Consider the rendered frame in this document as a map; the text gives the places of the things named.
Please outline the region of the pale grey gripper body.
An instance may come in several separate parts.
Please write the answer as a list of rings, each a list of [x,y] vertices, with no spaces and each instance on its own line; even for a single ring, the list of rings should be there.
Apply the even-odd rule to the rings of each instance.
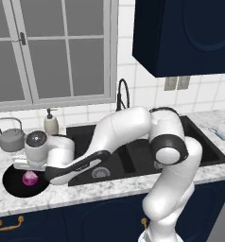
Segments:
[[[29,164],[27,160],[16,159],[13,162],[13,167],[19,170],[31,170],[31,171],[45,171],[45,165],[33,165]]]

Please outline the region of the blue and grey peeler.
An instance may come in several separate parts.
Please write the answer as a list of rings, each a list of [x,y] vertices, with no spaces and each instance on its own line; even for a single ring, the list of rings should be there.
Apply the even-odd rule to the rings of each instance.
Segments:
[[[221,139],[222,141],[225,142],[225,136],[224,134],[220,133],[218,130],[214,129],[214,128],[208,128],[208,130],[212,133],[214,133],[219,139]]]

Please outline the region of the black tap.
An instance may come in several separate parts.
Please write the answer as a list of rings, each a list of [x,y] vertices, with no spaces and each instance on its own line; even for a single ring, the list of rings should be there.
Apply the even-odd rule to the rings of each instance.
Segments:
[[[126,97],[127,97],[127,104],[125,105],[122,101],[122,95],[121,95],[121,86],[124,85],[125,86],[125,90],[126,90]],[[119,80],[118,83],[118,88],[117,88],[117,95],[116,95],[116,112],[121,111],[121,108],[123,107],[124,109],[127,109],[130,107],[130,92],[129,92],[129,87],[128,87],[128,83],[121,78]]]

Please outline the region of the beige soap dispenser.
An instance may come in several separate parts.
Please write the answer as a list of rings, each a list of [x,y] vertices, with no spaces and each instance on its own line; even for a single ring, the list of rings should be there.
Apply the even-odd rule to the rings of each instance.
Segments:
[[[47,109],[47,115],[43,121],[43,127],[45,132],[48,135],[58,134],[59,133],[59,123],[57,118],[51,113],[51,109]]]

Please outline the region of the navy wall cupboard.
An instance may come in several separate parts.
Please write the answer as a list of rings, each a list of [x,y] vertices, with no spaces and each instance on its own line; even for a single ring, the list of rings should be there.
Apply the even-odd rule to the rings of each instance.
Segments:
[[[156,78],[225,74],[225,0],[135,0],[132,56]]]

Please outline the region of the navy drawer front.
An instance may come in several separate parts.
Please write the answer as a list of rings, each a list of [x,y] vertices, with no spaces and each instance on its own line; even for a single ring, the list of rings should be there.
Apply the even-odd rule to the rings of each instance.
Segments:
[[[0,217],[0,228],[17,226],[19,215]],[[21,226],[0,231],[0,242],[67,242],[61,208],[23,214]]]

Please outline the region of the purple onion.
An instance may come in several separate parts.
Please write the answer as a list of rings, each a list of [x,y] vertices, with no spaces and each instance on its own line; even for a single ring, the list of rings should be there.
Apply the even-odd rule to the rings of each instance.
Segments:
[[[38,180],[39,177],[33,171],[27,171],[22,177],[22,181],[26,186],[33,186]]]

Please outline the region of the grey framed window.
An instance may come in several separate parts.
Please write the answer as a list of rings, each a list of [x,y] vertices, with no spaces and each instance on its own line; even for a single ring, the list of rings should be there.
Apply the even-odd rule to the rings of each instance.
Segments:
[[[114,102],[117,18],[118,0],[0,0],[0,112]]]

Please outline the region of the black bowl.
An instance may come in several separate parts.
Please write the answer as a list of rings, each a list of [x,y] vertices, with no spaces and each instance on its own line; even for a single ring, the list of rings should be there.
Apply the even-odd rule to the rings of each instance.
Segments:
[[[49,185],[49,182],[44,178],[44,173],[42,171],[35,171],[35,174],[38,177],[36,182],[23,182],[25,173],[25,170],[15,169],[11,165],[3,175],[3,185],[14,197],[31,198],[37,196]]]

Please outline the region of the black sink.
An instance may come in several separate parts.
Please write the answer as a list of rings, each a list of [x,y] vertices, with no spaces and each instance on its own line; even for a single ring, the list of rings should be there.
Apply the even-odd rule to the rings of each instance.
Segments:
[[[185,115],[181,117],[184,134],[195,138],[202,146],[200,166],[225,164],[225,155],[204,135],[204,133]],[[69,127],[66,135],[75,143],[75,157],[85,153],[89,147],[95,125]],[[137,139],[120,147],[112,156],[93,169],[87,170],[68,182],[69,186],[94,182],[105,182],[131,177],[161,173],[154,165],[149,152],[147,139]]]

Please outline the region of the grey kettle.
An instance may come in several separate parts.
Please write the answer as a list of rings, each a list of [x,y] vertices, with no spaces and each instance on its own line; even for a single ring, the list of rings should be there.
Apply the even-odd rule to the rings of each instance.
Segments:
[[[1,120],[15,120],[22,124],[21,120],[15,117],[1,117]],[[19,129],[2,130],[0,128],[0,147],[6,152],[16,152],[25,147],[25,133],[23,127]]]

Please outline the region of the grey wall socket plate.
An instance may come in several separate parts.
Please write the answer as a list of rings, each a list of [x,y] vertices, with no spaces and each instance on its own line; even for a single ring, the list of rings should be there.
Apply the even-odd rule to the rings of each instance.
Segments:
[[[177,77],[167,77],[164,83],[165,91],[174,91],[177,86]]]
[[[178,90],[187,90],[190,83],[190,76],[180,76],[178,81]]]

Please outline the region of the navy cupboard door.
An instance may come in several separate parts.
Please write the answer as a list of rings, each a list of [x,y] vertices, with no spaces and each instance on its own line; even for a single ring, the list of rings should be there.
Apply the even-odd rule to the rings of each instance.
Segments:
[[[176,225],[183,242],[206,242],[225,203],[225,181],[197,184]]]
[[[63,208],[69,242],[138,242],[145,194]]]

